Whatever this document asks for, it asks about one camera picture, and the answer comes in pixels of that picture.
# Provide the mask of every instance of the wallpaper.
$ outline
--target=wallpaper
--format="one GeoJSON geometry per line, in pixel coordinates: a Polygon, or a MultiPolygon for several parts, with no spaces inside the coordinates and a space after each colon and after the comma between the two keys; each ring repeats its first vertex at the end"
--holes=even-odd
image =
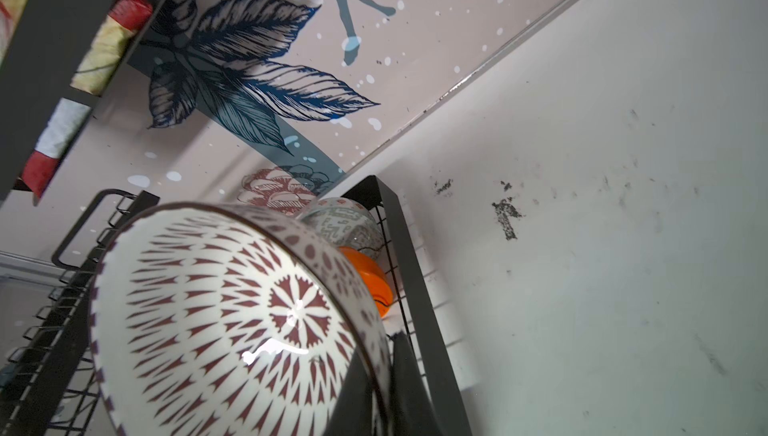
{"type": "Polygon", "coordinates": [[[48,258],[104,187],[291,213],[560,1],[168,0],[0,251],[48,258]]]}

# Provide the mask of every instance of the ceramic bowl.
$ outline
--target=ceramic bowl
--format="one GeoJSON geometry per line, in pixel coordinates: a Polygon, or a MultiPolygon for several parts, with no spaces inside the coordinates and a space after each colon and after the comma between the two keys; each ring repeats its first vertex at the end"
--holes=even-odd
{"type": "Polygon", "coordinates": [[[350,260],[352,266],[355,267],[360,277],[362,277],[362,282],[366,283],[366,287],[368,287],[368,291],[370,291],[373,301],[379,309],[379,316],[386,316],[386,313],[389,312],[389,307],[395,299],[392,296],[392,288],[389,287],[384,271],[379,268],[376,261],[360,251],[341,247],[339,252],[350,260]]]}
{"type": "Polygon", "coordinates": [[[384,246],[376,220],[360,203],[346,198],[321,199],[297,218],[336,247],[346,246],[376,260],[384,246]]]}
{"type": "Polygon", "coordinates": [[[357,349],[387,427],[389,348],[368,289],[295,219],[175,203],[110,243],[91,350],[118,434],[322,434],[357,349]]]}

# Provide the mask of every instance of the cloth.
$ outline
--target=cloth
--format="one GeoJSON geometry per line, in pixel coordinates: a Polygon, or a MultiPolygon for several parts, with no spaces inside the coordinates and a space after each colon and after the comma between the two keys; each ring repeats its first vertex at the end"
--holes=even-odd
{"type": "Polygon", "coordinates": [[[64,155],[68,144],[82,125],[91,108],[69,99],[60,99],[48,121],[34,152],[22,171],[22,181],[38,198],[53,178],[60,158],[64,155]]]}

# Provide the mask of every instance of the black dish rack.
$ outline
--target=black dish rack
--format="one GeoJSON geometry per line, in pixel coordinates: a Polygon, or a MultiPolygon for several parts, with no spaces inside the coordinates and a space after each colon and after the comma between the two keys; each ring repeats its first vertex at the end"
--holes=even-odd
{"type": "MultiPolygon", "coordinates": [[[[376,176],[368,176],[344,194],[358,201],[377,219],[385,240],[380,262],[387,268],[397,295],[392,311],[399,310],[411,345],[418,333],[435,416],[446,436],[471,434],[462,396],[456,383],[446,344],[416,258],[416,251],[397,195],[376,176]],[[407,307],[403,300],[407,297],[407,307]]],[[[49,296],[52,304],[35,317],[40,321],[24,333],[29,341],[8,358],[0,388],[0,436],[83,436],[99,399],[94,365],[88,350],[88,307],[91,278],[112,236],[159,198],[142,191],[133,195],[119,189],[99,192],[53,253],[53,263],[66,270],[49,296]],[[101,202],[120,196],[107,227],[97,237],[79,267],[61,256],[101,202]]]]}

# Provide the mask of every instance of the pink flower illustration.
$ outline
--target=pink flower illustration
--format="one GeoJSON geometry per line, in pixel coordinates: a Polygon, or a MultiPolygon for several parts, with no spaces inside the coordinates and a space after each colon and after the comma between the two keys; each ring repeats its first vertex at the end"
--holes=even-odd
{"type": "Polygon", "coordinates": [[[243,191],[237,200],[254,206],[263,206],[284,215],[294,215],[309,204],[315,195],[280,168],[261,169],[243,178],[243,191]]]}

